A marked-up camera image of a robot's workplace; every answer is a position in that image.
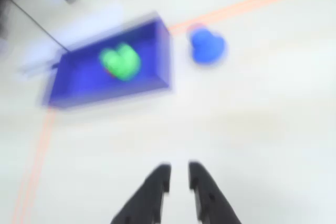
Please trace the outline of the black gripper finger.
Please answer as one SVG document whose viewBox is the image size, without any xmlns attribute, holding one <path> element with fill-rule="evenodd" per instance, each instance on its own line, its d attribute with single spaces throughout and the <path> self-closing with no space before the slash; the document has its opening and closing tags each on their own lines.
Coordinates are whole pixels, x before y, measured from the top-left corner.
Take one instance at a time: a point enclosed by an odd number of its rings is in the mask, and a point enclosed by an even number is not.
<svg viewBox="0 0 336 224">
<path fill-rule="evenodd" d="M 113 217 L 112 224 L 161 223 L 164 194 L 170 191 L 171 165 L 155 168 Z"/>
<path fill-rule="evenodd" d="M 241 224 L 215 180 L 200 162 L 189 162 L 188 176 L 189 187 L 195 195 L 197 219 L 201 223 Z"/>
</svg>

